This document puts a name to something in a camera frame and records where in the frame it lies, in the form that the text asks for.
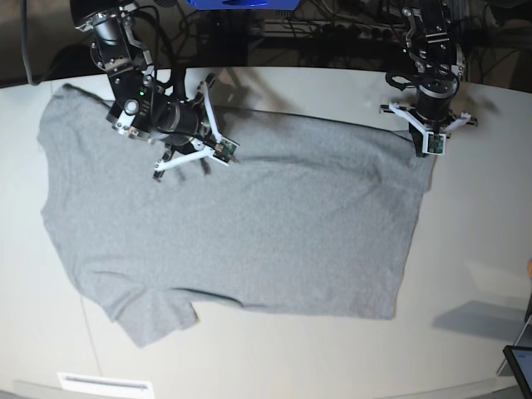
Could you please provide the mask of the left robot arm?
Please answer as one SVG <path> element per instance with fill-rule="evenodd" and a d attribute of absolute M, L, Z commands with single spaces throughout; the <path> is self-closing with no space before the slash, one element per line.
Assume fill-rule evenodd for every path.
<path fill-rule="evenodd" d="M 404 6 L 401 14 L 408 29 L 400 43 L 416 73 L 390 71 L 385 78 L 399 91 L 414 89 L 415 101 L 410 105 L 389 101 L 380 105 L 380 111 L 407 122 L 416 156 L 444 155 L 452 131 L 478 125 L 471 113 L 456 114 L 451 109 L 461 88 L 465 54 L 452 34 L 451 10 L 445 1 L 419 1 L 416 6 Z"/>

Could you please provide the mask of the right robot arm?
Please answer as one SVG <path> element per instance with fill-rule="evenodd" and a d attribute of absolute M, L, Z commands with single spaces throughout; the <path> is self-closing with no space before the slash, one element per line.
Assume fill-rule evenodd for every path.
<path fill-rule="evenodd" d="M 106 117 L 113 129 L 165 148 L 154 180 L 192 161 L 228 165 L 234 160 L 239 145 L 220 132 L 211 101 L 215 74 L 200 81 L 191 98 L 185 74 L 176 66 L 168 81 L 159 79 L 160 49 L 171 50 L 159 13 L 149 14 L 136 1 L 72 1 L 70 11 L 76 29 L 94 36 L 91 59 L 105 72 L 114 95 Z"/>

